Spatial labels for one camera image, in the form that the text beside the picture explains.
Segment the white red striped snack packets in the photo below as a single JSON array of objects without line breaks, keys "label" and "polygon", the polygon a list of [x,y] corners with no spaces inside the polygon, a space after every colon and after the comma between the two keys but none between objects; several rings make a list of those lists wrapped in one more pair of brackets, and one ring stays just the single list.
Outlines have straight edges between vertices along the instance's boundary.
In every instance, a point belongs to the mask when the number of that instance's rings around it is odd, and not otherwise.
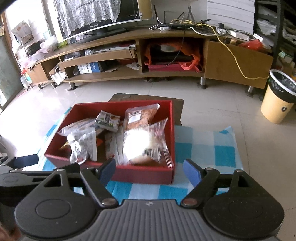
[{"label": "white red striped snack packets", "polygon": [[105,134],[105,155],[107,159],[114,159],[117,165],[122,165],[123,157],[123,123],[118,126],[117,132],[107,132]]}]

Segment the black shelving rack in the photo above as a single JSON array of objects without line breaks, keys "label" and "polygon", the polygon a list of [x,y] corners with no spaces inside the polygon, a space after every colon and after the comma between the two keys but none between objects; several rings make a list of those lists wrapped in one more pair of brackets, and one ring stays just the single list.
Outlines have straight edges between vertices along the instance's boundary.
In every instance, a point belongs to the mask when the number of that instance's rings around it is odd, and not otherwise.
[{"label": "black shelving rack", "polygon": [[295,61],[295,1],[255,1],[254,32],[271,48],[272,68],[279,53]]}]

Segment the brown snack packet with barcode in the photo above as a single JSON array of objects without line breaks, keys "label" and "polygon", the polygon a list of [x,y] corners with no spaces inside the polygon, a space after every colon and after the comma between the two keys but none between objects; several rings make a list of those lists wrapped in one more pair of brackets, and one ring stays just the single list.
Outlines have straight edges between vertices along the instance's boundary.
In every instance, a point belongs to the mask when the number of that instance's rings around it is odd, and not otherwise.
[{"label": "brown snack packet with barcode", "polygon": [[123,123],[124,130],[128,131],[148,126],[152,122],[152,119],[158,112],[159,108],[160,105],[158,103],[128,108],[125,111],[125,120]]}]

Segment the white lace cover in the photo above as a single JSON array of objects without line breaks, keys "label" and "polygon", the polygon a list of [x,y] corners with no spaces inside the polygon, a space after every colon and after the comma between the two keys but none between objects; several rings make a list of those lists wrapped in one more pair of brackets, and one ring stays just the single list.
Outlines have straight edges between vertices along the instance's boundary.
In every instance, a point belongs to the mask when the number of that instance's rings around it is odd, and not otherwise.
[{"label": "white lace cover", "polygon": [[120,14],[121,1],[53,1],[66,37],[72,32],[95,22],[115,22]]}]

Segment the blue white checkered cloth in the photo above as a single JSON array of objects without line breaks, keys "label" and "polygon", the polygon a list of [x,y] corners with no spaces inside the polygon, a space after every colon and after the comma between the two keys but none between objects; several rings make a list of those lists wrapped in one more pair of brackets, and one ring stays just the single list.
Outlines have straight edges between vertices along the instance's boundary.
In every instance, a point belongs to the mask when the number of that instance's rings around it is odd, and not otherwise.
[{"label": "blue white checkered cloth", "polygon": [[188,159],[203,169],[213,168],[221,174],[233,174],[235,170],[243,169],[231,126],[213,132],[175,126],[175,155],[175,177],[170,185],[109,181],[106,188],[119,202],[124,199],[175,199],[180,202],[200,181],[199,176],[188,179]]}]

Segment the yellow trash bin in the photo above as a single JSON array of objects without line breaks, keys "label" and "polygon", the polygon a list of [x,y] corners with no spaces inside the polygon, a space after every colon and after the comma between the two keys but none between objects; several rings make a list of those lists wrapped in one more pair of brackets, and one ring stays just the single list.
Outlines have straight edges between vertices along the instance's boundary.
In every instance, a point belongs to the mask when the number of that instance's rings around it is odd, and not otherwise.
[{"label": "yellow trash bin", "polygon": [[277,69],[271,69],[261,113],[270,122],[280,124],[295,105],[295,81]]}]

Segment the blue white carton box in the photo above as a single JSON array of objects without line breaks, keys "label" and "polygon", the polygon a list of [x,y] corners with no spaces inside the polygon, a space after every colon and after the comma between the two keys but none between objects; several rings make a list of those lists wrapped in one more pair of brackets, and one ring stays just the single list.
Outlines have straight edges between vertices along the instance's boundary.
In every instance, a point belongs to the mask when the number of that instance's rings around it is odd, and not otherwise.
[{"label": "blue white carton box", "polygon": [[102,68],[99,62],[92,62],[86,64],[80,64],[77,66],[80,74],[88,74],[88,73],[100,73],[102,72]]}]

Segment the flat screen television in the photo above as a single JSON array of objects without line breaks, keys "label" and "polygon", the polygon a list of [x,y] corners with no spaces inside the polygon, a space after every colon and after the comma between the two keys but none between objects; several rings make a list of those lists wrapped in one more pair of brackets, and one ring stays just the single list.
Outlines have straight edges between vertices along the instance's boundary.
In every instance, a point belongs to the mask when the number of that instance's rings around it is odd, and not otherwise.
[{"label": "flat screen television", "polygon": [[100,28],[152,18],[151,1],[53,1],[59,42]]}]

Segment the Kaprons wafer packet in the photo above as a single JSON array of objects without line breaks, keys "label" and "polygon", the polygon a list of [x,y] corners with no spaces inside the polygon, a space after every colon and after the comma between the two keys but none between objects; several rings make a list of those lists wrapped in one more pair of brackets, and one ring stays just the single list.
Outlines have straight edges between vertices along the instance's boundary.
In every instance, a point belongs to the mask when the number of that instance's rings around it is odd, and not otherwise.
[{"label": "Kaprons wafer packet", "polygon": [[120,123],[120,116],[101,111],[97,116],[95,122],[100,128],[111,132],[117,132]]}]

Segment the silver snack pouch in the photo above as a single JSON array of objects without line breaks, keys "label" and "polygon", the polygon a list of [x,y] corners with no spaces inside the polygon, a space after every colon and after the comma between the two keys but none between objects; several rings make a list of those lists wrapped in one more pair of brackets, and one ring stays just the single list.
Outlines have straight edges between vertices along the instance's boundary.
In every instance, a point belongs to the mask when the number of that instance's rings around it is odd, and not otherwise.
[{"label": "silver snack pouch", "polygon": [[74,130],[67,135],[71,148],[70,163],[82,165],[88,158],[97,161],[97,144],[95,128]]}]

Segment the wooden TV stand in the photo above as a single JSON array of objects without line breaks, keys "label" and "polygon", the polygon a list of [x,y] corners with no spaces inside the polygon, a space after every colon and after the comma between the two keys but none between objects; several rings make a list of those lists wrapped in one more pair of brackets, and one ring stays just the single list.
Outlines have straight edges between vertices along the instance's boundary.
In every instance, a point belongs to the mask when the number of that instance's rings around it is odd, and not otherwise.
[{"label": "wooden TV stand", "polygon": [[191,30],[133,30],[87,43],[67,45],[25,69],[34,85],[53,80],[56,69],[70,84],[133,78],[199,77],[265,87],[273,58],[231,45],[227,37]]}]

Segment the red cardboard box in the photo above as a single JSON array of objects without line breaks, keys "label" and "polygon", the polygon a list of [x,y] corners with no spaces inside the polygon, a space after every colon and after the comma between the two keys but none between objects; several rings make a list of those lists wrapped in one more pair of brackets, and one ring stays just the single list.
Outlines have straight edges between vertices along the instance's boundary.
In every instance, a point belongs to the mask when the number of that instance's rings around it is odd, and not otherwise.
[{"label": "red cardboard box", "polygon": [[175,174],[174,110],[170,100],[137,100],[75,104],[59,129],[75,122],[101,118],[114,122],[120,118],[116,131],[110,128],[99,135],[103,141],[92,161],[78,158],[70,148],[64,149],[67,136],[56,133],[45,152],[57,168],[79,162],[81,168],[100,167],[107,160],[116,161],[112,179],[141,184],[172,184]]}]

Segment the white power strip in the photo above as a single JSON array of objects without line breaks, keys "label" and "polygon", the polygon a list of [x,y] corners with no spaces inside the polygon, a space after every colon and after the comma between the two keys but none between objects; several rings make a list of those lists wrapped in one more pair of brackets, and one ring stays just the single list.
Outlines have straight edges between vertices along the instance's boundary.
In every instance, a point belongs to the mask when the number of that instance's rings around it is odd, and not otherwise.
[{"label": "white power strip", "polygon": [[168,27],[168,26],[162,26],[162,27],[159,27],[159,30],[160,31],[169,31],[171,28]]}]

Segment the round white cake clear bag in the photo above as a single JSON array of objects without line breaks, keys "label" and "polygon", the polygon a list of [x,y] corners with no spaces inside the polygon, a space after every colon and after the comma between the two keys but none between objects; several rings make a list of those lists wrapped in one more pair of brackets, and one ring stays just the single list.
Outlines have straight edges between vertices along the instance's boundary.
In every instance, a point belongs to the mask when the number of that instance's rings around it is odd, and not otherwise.
[{"label": "round white cake clear bag", "polygon": [[169,169],[173,160],[165,139],[168,118],[152,125],[132,128],[124,132],[121,165],[155,163]]}]

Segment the orange plastic bag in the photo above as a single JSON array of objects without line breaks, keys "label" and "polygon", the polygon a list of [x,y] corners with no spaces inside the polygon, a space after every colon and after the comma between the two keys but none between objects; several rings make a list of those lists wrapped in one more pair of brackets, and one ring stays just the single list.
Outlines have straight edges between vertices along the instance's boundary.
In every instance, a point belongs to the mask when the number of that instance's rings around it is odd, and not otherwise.
[{"label": "orange plastic bag", "polygon": [[200,49],[183,41],[147,45],[144,65],[149,71],[203,71]]}]

